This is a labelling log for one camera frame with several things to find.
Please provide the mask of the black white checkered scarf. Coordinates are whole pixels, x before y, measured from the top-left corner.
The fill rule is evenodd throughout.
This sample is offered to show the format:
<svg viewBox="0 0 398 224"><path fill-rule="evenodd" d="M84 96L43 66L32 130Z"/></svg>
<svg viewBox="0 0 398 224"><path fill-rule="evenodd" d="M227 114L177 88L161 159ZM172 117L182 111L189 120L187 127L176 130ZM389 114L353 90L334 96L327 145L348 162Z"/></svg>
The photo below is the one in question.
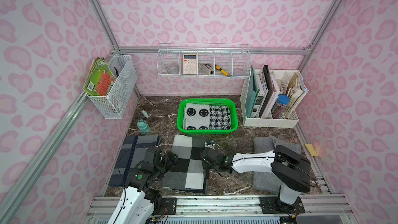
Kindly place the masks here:
<svg viewBox="0 0 398 224"><path fill-rule="evenodd" d="M176 135L172 153L178 156L178 163L164 175L162 188L204 195L208 168L200 154L209 142L208 137Z"/></svg>

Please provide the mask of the smiley houndstooth knit scarf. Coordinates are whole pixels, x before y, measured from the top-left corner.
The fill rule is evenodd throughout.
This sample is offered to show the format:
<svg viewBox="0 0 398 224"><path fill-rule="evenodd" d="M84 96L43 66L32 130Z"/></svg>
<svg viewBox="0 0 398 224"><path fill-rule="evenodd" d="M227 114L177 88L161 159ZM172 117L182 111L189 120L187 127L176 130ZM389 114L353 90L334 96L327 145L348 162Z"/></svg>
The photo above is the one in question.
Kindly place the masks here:
<svg viewBox="0 0 398 224"><path fill-rule="evenodd" d="M230 130L231 112L228 106L188 103L183 111L184 130Z"/></svg>

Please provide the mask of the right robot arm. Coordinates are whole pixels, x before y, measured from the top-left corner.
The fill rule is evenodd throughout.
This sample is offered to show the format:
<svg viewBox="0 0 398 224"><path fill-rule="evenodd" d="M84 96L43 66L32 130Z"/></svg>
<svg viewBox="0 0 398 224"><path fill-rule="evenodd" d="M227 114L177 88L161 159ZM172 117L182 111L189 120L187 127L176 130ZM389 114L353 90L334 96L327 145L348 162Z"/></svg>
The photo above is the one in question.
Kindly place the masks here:
<svg viewBox="0 0 398 224"><path fill-rule="evenodd" d="M201 160L222 177L246 172L272 173L282 181L279 203L295 205L301 193L311 190L311 163L293 150L277 145L274 150L223 155L207 145L200 152Z"/></svg>

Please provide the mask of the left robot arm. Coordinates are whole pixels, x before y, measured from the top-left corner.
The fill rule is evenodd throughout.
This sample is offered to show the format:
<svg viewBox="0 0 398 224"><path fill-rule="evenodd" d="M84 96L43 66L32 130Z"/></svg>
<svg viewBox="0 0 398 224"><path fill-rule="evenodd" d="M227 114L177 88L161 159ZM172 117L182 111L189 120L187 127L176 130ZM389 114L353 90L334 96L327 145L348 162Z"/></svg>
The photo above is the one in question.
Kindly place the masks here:
<svg viewBox="0 0 398 224"><path fill-rule="evenodd" d="M122 196L110 224L145 224L156 210L162 208L162 197L151 186L178 163L178 156L161 147L146 149L144 159L129 170Z"/></svg>

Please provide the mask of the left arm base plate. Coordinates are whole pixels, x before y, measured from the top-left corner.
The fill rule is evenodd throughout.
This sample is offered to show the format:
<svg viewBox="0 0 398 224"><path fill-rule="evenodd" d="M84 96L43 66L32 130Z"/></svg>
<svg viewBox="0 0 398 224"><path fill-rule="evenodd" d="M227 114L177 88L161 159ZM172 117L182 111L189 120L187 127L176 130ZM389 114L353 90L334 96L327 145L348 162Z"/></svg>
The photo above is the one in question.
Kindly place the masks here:
<svg viewBox="0 0 398 224"><path fill-rule="evenodd" d="M153 215L175 215L177 208L177 198L166 197L156 200L154 203Z"/></svg>

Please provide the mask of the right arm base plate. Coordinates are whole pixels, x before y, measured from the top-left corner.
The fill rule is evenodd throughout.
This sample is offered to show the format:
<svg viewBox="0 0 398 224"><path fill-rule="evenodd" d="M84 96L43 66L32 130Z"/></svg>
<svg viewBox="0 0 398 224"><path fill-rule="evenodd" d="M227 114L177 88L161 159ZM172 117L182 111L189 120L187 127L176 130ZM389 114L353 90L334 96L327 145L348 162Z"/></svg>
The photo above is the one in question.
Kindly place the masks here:
<svg viewBox="0 0 398 224"><path fill-rule="evenodd" d="M260 197L259 206L263 214L304 214L305 208L300 197L293 204L283 203L279 197Z"/></svg>

